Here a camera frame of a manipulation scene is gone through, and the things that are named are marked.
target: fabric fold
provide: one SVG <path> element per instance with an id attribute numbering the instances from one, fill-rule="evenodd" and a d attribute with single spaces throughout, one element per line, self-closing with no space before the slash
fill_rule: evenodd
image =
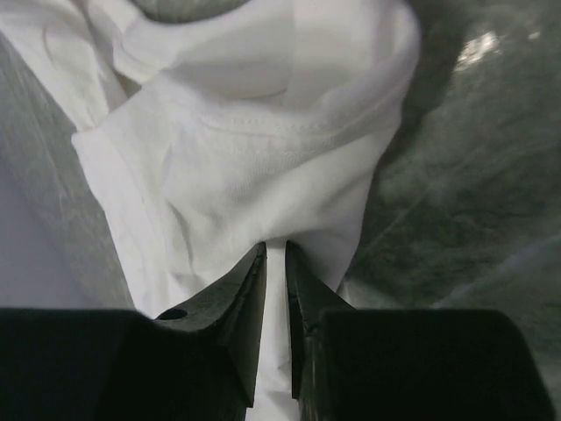
<path id="1" fill-rule="evenodd" d="M 301 245 L 337 288 L 417 62 L 411 10 L 399 0 L 250 0 L 221 17 L 161 25 L 126 0 L 89 0 L 111 65 L 143 83 L 125 101 L 85 26 L 66 32 L 57 64 L 43 67 L 52 63 L 43 21 L 32 20 L 32 36 L 11 24 L 13 11 L 24 18 L 40 6 L 51 19 L 70 0 L 26 0 L 28 9 L 8 0 L 0 11 L 6 4 L 0 31 L 76 123 L 73 144 L 138 310 L 156 317 L 267 243 L 258 401 L 247 419 L 295 419 L 284 243 Z M 70 58 L 64 46 L 89 55 Z"/>

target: white cloth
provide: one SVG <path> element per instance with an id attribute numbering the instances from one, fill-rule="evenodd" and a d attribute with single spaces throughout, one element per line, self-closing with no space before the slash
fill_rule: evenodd
<path id="1" fill-rule="evenodd" d="M 400 0 L 250 0 L 160 25 L 127 0 L 83 1 L 2 0 L 0 31 L 76 124 L 136 307 L 157 316 L 266 241 L 247 419 L 296 419 L 284 241 L 338 286 L 417 61 L 411 11 Z M 112 68 L 142 89 L 127 99 Z"/>

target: black plastic part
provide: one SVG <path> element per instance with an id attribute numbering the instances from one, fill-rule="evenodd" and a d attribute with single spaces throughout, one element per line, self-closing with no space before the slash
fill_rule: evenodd
<path id="1" fill-rule="evenodd" d="M 156 322 L 126 310 L 0 310 L 0 419 L 245 419 L 265 269 L 256 246 Z"/>
<path id="2" fill-rule="evenodd" d="M 302 421 L 532 420 L 555 412 L 522 335 L 490 310 L 354 310 L 287 246 Z"/>

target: gray cloth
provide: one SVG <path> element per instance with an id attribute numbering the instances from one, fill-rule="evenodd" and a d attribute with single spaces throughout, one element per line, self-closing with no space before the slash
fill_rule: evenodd
<path id="1" fill-rule="evenodd" d="M 165 21 L 242 3 L 136 2 Z M 373 180 L 347 293 L 371 308 L 505 311 L 561 411 L 561 2 L 412 4 L 423 55 Z M 130 305 L 73 128 L 5 43 L 0 96 L 0 154 L 76 279 L 103 305 Z"/>
<path id="2" fill-rule="evenodd" d="M 92 304 L 0 161 L 0 307 L 81 309 Z"/>

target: crumpled fabric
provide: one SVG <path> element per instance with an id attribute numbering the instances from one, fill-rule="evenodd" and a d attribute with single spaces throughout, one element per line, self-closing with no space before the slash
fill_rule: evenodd
<path id="1" fill-rule="evenodd" d="M 139 311 L 157 317 L 267 243 L 247 419 L 297 419 L 284 243 L 299 244 L 337 289 L 418 59 L 410 9 L 251 0 L 161 25 L 127 0 L 4 0 L 0 31 L 76 126 L 73 145 Z"/>

